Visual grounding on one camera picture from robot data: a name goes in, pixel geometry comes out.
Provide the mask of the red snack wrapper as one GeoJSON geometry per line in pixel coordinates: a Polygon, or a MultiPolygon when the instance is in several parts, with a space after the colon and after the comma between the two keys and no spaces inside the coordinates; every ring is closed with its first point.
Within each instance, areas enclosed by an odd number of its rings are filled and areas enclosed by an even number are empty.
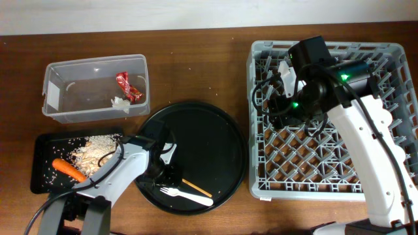
{"type": "Polygon", "coordinates": [[[116,81],[130,102],[137,102],[142,98],[143,94],[129,83],[129,75],[127,72],[117,73],[116,81]]]}

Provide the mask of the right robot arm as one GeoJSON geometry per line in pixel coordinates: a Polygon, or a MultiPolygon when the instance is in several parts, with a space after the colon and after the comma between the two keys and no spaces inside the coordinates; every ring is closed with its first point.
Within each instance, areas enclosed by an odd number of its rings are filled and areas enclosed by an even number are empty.
{"type": "Polygon", "coordinates": [[[376,77],[361,60],[339,63],[323,37],[302,40],[288,51],[292,71],[276,78],[285,93],[268,102],[275,128],[331,122],[346,146],[362,186],[368,218],[329,223],[315,234],[416,234],[417,188],[405,167],[406,153],[389,132],[393,117],[379,96],[376,77]]]}

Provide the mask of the orange carrot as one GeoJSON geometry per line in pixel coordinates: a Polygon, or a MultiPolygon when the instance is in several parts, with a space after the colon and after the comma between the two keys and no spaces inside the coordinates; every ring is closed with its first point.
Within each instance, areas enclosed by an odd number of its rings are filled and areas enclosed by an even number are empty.
{"type": "Polygon", "coordinates": [[[70,163],[68,163],[67,161],[63,159],[54,159],[52,161],[52,166],[56,170],[72,177],[78,182],[84,182],[87,180],[87,177],[83,173],[81,173],[73,165],[71,165],[70,163]]]}

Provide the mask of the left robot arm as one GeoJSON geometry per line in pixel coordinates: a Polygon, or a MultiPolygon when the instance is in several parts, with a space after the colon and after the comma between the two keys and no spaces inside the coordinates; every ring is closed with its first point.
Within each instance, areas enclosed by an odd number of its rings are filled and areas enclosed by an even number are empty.
{"type": "Polygon", "coordinates": [[[136,136],[118,140],[114,155],[86,181],[49,198],[36,212],[39,234],[61,234],[65,213],[81,215],[79,234],[110,234],[112,206],[133,181],[157,186],[179,186],[180,171],[171,165],[176,151],[174,133],[163,121],[149,121],[136,136]]]}

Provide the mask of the white plastic fork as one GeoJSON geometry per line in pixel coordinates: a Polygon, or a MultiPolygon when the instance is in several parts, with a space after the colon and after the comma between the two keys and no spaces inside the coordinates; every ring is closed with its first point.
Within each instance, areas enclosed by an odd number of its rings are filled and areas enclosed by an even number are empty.
{"type": "Polygon", "coordinates": [[[177,188],[162,187],[159,190],[168,196],[172,196],[172,197],[180,196],[180,197],[192,200],[198,204],[202,204],[204,206],[212,206],[214,204],[214,201],[207,196],[200,196],[200,195],[196,195],[192,193],[186,193],[177,188]]]}

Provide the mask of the white tissue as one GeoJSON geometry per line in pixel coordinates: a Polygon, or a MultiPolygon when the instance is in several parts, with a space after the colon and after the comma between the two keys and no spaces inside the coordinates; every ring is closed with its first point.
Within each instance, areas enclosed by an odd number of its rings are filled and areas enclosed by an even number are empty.
{"type": "Polygon", "coordinates": [[[129,100],[124,100],[122,98],[119,97],[114,97],[111,100],[112,103],[112,107],[116,110],[122,110],[124,111],[126,114],[129,113],[129,109],[130,109],[130,101],[129,100]]]}

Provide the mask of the wooden chopstick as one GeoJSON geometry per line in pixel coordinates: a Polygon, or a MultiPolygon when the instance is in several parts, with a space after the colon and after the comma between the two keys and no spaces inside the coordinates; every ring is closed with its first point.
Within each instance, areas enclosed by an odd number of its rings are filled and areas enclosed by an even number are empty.
{"type": "Polygon", "coordinates": [[[190,181],[187,181],[186,179],[182,178],[182,182],[185,183],[186,185],[194,188],[195,190],[197,190],[198,192],[212,198],[212,194],[210,194],[209,192],[205,191],[204,189],[201,189],[200,187],[196,186],[195,184],[191,183],[190,181]]]}

